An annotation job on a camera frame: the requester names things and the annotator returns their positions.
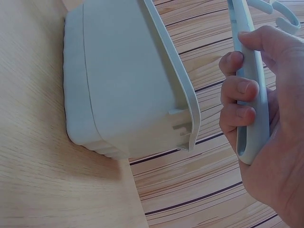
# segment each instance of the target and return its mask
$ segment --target wooden floor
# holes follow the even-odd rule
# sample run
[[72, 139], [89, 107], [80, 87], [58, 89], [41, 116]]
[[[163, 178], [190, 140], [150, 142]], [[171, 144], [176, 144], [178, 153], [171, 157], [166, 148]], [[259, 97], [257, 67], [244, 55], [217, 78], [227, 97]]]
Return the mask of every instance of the wooden floor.
[[[282, 0], [304, 26], [304, 1]], [[132, 159], [130, 165], [151, 228], [284, 228], [250, 197], [238, 161], [219, 128], [220, 58], [233, 50], [226, 0], [154, 0], [196, 90], [201, 129], [194, 154], [177, 150]], [[256, 28], [279, 13], [251, 9]], [[298, 33], [304, 37], [304, 28]], [[275, 87], [267, 68], [266, 82]]]

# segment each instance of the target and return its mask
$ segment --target fingernail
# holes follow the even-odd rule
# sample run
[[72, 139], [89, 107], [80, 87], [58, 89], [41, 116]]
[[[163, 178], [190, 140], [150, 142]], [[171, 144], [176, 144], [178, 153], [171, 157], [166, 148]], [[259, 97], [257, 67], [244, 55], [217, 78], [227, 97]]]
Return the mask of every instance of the fingernail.
[[239, 108], [239, 109], [237, 109], [237, 116], [244, 118], [246, 116], [247, 111], [248, 111], [248, 108]]
[[245, 94], [248, 86], [249, 86], [250, 82], [240, 82], [237, 86], [237, 90], [241, 93], [241, 94]]

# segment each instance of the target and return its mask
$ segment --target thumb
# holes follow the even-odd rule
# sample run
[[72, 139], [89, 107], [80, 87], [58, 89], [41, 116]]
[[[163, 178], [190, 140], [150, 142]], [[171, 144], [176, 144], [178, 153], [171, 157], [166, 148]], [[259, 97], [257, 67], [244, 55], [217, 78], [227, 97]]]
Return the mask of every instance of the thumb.
[[301, 45], [301, 41], [273, 26], [262, 26], [253, 32], [240, 33], [239, 41], [247, 48], [266, 52], [277, 61], [284, 51]]

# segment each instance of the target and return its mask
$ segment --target knuckle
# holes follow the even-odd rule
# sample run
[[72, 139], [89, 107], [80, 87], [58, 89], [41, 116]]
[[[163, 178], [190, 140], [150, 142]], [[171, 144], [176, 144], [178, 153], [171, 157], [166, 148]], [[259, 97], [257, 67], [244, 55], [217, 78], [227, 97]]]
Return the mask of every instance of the knuckle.
[[272, 25], [263, 25], [259, 28], [259, 30], [264, 33], [264, 32], [270, 32], [274, 29], [275, 27]]

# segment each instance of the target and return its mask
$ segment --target light wood panel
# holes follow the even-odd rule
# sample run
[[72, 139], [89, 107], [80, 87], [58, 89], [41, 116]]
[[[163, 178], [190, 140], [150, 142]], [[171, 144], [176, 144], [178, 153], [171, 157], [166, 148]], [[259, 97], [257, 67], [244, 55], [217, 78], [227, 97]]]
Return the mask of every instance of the light wood panel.
[[148, 227], [127, 160], [71, 143], [61, 0], [0, 1], [0, 227]]
[[[284, 0], [304, 22], [304, 2]], [[233, 50], [226, 0], [155, 0], [187, 69], [201, 109], [192, 154], [172, 150], [130, 159], [151, 228], [285, 228], [276, 213], [244, 189], [238, 160], [219, 128], [221, 57]], [[275, 25], [279, 13], [251, 9], [255, 27]], [[304, 38], [304, 29], [298, 33]], [[266, 83], [275, 76], [265, 68]]]

